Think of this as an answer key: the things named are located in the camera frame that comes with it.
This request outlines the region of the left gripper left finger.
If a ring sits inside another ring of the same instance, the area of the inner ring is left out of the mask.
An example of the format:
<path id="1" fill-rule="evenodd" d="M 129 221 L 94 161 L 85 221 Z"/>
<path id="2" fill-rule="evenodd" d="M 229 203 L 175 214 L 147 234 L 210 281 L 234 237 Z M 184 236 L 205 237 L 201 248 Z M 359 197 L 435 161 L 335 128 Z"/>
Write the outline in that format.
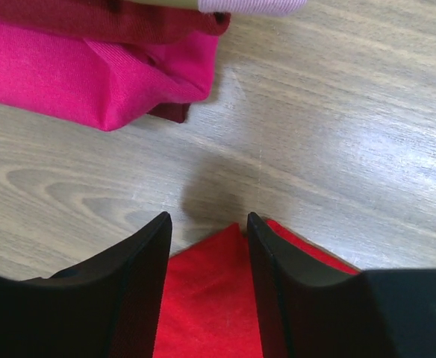
<path id="1" fill-rule="evenodd" d="M 151 357 L 171 236 L 161 213 L 51 277 L 0 276 L 0 357 Z"/>

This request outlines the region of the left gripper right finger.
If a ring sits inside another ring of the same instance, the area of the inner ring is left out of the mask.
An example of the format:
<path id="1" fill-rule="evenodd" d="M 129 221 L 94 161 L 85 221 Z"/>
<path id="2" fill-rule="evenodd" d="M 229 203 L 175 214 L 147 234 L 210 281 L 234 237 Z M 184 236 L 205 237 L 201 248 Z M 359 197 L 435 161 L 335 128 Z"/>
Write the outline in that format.
<path id="1" fill-rule="evenodd" d="M 247 229 L 265 357 L 436 357 L 436 268 L 350 274 L 256 213 Z"/>

